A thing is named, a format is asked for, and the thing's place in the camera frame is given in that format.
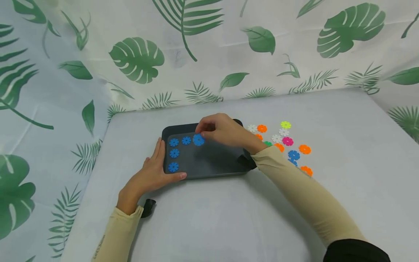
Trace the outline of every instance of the black tray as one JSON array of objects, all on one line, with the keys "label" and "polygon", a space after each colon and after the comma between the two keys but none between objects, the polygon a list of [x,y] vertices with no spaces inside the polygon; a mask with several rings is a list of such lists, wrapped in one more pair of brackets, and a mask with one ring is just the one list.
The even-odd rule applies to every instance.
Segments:
[{"label": "black tray", "polygon": [[[243,126],[240,120],[234,121]],[[243,148],[229,147],[210,140],[204,140],[200,146],[195,145],[193,137],[197,125],[198,123],[169,126],[163,130],[162,139],[166,143],[163,164],[165,173],[186,172],[186,179],[200,179],[239,175],[256,168],[250,153]],[[188,145],[182,143],[184,137],[191,139]],[[172,139],[177,139],[178,145],[171,146]],[[173,149],[179,151],[176,158],[170,156]],[[178,170],[171,172],[169,165],[173,162],[178,164]]]}]

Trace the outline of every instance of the beige sleeve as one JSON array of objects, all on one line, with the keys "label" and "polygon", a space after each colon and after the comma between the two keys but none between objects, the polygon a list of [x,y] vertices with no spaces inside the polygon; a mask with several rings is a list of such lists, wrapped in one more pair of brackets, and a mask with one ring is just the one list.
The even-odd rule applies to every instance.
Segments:
[{"label": "beige sleeve", "polygon": [[92,262],[126,262],[128,260],[129,250],[143,210],[139,206],[133,214],[127,215],[118,208],[114,208]]},{"label": "beige sleeve", "polygon": [[314,228],[325,246],[340,239],[366,241],[339,202],[316,180],[285,159],[277,147],[268,147],[252,158]]}]

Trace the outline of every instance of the left hand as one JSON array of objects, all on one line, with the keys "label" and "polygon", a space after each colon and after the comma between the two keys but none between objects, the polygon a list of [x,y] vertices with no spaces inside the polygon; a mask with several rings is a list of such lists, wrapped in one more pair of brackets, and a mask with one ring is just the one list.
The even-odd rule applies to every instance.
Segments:
[{"label": "left hand", "polygon": [[132,176],[119,192],[116,207],[122,212],[131,215],[135,212],[137,202],[143,194],[186,178],[186,173],[164,173],[165,148],[164,141],[159,138],[151,158],[145,159],[142,169]]}]

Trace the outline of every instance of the white table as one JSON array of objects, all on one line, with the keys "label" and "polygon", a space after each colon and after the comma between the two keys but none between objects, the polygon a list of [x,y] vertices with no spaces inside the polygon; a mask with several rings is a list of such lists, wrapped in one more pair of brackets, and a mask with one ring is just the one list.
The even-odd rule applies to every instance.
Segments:
[{"label": "white table", "polygon": [[[291,148],[312,148],[299,165],[313,169],[313,178],[341,202],[367,239],[392,261],[417,259],[419,146],[365,93],[343,89],[118,114],[62,261],[90,260],[118,191],[152,153],[163,128],[217,112],[245,126],[266,125],[266,140],[281,121],[291,122]],[[181,182],[146,197],[157,206],[151,218],[140,222],[131,261],[321,261],[325,252],[308,224],[258,170]]]}]

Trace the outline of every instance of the black sleeve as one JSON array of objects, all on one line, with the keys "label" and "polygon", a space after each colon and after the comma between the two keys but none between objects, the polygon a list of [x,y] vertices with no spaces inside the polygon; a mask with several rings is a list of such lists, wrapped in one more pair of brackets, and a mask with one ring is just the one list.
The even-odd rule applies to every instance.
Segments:
[{"label": "black sleeve", "polygon": [[390,258],[371,243],[358,239],[342,239],[327,247],[323,262],[390,262]]}]

